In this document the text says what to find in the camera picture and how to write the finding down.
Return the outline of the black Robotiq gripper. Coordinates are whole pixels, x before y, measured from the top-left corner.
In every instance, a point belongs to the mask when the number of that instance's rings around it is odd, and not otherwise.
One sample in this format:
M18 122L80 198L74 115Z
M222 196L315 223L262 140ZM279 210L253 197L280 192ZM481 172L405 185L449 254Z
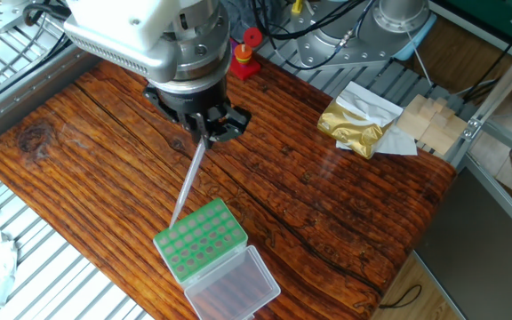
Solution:
M211 149L214 141L238 138L252 118L248 110L230 105L226 78L198 92L173 93L148 84L142 95L173 123L188 116L192 141L206 149Z

